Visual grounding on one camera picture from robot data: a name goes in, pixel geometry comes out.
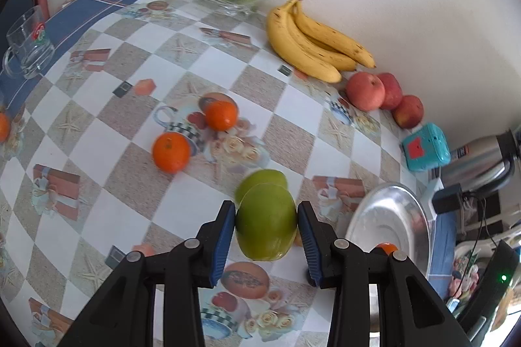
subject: banana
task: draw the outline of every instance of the banana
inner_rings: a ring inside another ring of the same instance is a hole
[[[307,36],[315,38],[316,40],[333,47],[335,50],[348,55],[351,59],[359,62],[360,65],[370,68],[376,67],[371,53],[364,49],[355,40],[306,16],[304,12],[302,12],[302,4],[300,1],[296,3],[293,15],[295,17],[296,26],[298,26],[300,31]]]
[[[323,48],[324,50],[332,51],[332,52],[334,52],[334,53],[338,53],[338,50],[335,50],[333,47],[329,47],[327,44],[324,44],[322,41],[315,40],[314,38],[311,38],[310,36],[307,36],[306,34],[304,34],[304,36],[305,36],[309,41],[311,41],[313,44],[316,44],[317,46]]]
[[[298,70],[324,82],[340,82],[342,76],[332,65],[305,52],[291,36],[288,29],[290,11],[297,0],[274,8],[266,19],[266,32],[275,52]]]
[[[306,52],[317,59],[322,59],[333,65],[337,70],[355,70],[356,62],[345,54],[325,50],[309,41],[306,36],[296,27],[293,15],[288,16],[288,30],[297,44]]]

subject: green apple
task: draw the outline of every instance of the green apple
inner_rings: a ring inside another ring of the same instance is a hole
[[[260,169],[244,178],[235,190],[235,204],[241,206],[244,195],[257,184],[275,184],[288,189],[286,176],[281,171],[275,169]]]
[[[287,189],[275,184],[251,188],[235,216],[239,247],[251,260],[283,257],[293,244],[296,227],[295,202]]]

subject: starfish print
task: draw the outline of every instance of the starfish print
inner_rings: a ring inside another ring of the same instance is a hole
[[[62,136],[62,144],[65,142],[65,139],[69,136],[71,131],[81,131],[80,127],[75,124],[76,121],[77,118],[74,119],[72,117],[72,109],[70,108],[69,110],[67,110],[67,115],[65,116],[65,123],[56,126],[57,129],[64,129]]]
[[[65,78],[66,80],[69,80],[69,88],[70,86],[76,82],[76,81],[79,81],[79,80],[84,80],[85,77],[83,76],[83,69],[82,70],[79,70],[77,72],[74,72],[72,74],[70,74],[67,78]]]
[[[89,201],[85,197],[83,197],[82,195],[78,196],[77,201],[79,201],[83,205],[89,204]]]
[[[104,266],[96,268],[90,260],[89,256],[85,254],[84,257],[85,263],[87,263],[87,267],[89,268],[89,272],[78,273],[78,276],[80,278],[92,281],[94,289],[97,290],[98,288],[100,288],[101,284],[103,284],[105,279],[107,279],[108,275],[110,274],[110,269]]]
[[[308,307],[307,304],[295,301],[295,299],[301,294],[302,290],[298,289],[296,291],[293,291],[289,297],[286,299],[285,303],[290,304],[292,306],[298,307],[299,309],[303,309],[304,307]]]
[[[325,338],[321,341],[317,341],[316,343],[312,343],[311,341],[306,340],[306,345],[307,345],[307,347],[324,347],[326,341],[327,341],[327,338]]]
[[[354,171],[355,171],[355,177],[356,177],[356,179],[362,181],[362,178],[360,177],[360,174],[358,173],[358,171],[357,171],[356,169],[355,169]]]
[[[170,51],[176,52],[176,62],[180,62],[185,53],[198,54],[198,51],[187,48],[179,38],[176,39],[176,45],[177,47],[170,47]]]
[[[12,282],[11,276],[15,273],[15,268],[11,268],[7,271],[6,276],[4,276],[2,280],[2,291],[5,289],[5,286],[7,283],[11,284],[12,286],[15,286],[15,283]]]
[[[343,140],[344,139],[349,140],[351,136],[345,132],[343,126],[338,126],[337,123],[334,121],[334,119],[328,118],[328,120],[329,120],[329,124],[333,128],[330,132],[337,139],[338,146],[340,148],[342,148]]]
[[[92,40],[89,40],[89,37],[86,36],[84,38],[81,38],[80,40],[77,41],[74,51],[85,50],[91,44],[92,44]]]
[[[9,206],[6,204],[3,204],[0,206],[0,225],[2,224],[3,216],[9,211]]]
[[[178,95],[176,95],[176,97],[173,99],[174,104],[172,104],[172,106],[174,106],[178,100],[189,99],[193,97],[199,98],[205,95],[206,93],[209,93],[208,88],[206,88],[204,92],[201,92],[191,81],[187,81],[187,90],[188,91],[186,93],[179,93]]]
[[[315,84],[309,82],[308,78],[305,78],[304,80],[301,80],[301,81],[304,84],[304,87],[306,87],[307,90],[309,91],[309,95],[311,95],[313,97],[315,95],[315,93],[317,93],[320,97],[322,96],[322,90],[319,89],[317,86],[315,86]]]

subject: red apple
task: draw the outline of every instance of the red apple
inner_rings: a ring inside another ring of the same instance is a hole
[[[214,306],[222,307],[225,311],[235,311],[238,301],[230,293],[221,291],[212,297],[212,303]]]
[[[380,78],[386,89],[386,96],[384,97],[384,102],[380,108],[384,110],[393,110],[402,101],[402,88],[393,74],[379,74],[378,78]]]
[[[404,129],[414,128],[421,122],[423,115],[423,104],[415,95],[404,95],[398,107],[392,111],[394,120]]]
[[[358,72],[347,81],[345,94],[353,106],[369,112],[382,105],[386,89],[378,76],[368,72]]]

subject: silver tray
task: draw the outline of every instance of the silver tray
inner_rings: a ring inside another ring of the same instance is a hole
[[[404,185],[382,184],[373,189],[356,209],[346,239],[364,252],[380,243],[392,243],[407,253],[421,273],[429,265],[429,231],[423,209],[416,196]],[[379,330],[376,285],[369,286],[371,331]]]

